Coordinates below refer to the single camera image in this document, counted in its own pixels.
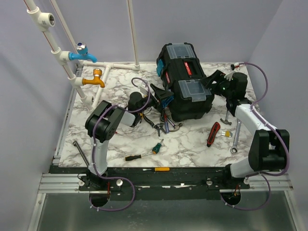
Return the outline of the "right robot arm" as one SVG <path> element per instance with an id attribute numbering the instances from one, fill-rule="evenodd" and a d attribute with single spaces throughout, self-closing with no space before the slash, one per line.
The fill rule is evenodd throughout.
<path id="1" fill-rule="evenodd" d="M 246 98 L 247 75 L 235 71 L 224 74 L 216 70 L 200 83 L 213 94 L 225 97 L 228 112 L 253 135 L 248 157 L 225 167 L 222 185 L 231 189 L 239 183 L 239 178 L 257 174 L 283 175 L 290 164 L 289 132 L 269 123 Z"/>

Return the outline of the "black plastic toolbox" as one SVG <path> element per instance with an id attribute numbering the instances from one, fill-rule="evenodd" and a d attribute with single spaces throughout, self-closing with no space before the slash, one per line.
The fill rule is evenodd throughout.
<path id="1" fill-rule="evenodd" d="M 167 107 L 175 122 L 200 119 L 211 110 L 214 94 L 200 80 L 206 78 L 190 43 L 168 43 L 156 59 L 156 72 L 165 90 L 173 93 Z"/>

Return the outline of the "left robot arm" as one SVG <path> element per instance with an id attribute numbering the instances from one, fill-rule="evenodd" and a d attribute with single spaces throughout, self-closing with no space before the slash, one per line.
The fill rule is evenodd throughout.
<path id="1" fill-rule="evenodd" d="M 160 89 L 154 84 L 150 87 L 154 90 L 154 94 L 148 91 L 143 97 L 137 91 L 131 93 L 126 108 L 102 101 L 88 117 L 85 128 L 92 143 L 88 169 L 94 174 L 90 179 L 94 189 L 102 190 L 106 186 L 107 179 L 103 174 L 107 170 L 108 144 L 120 124 L 133 128 L 145 120 L 151 127 L 159 128 L 159 125 L 152 122 L 144 111 L 153 107 L 161 113 L 161 118 L 164 118 L 164 109 L 174 99 L 174 93 Z"/>

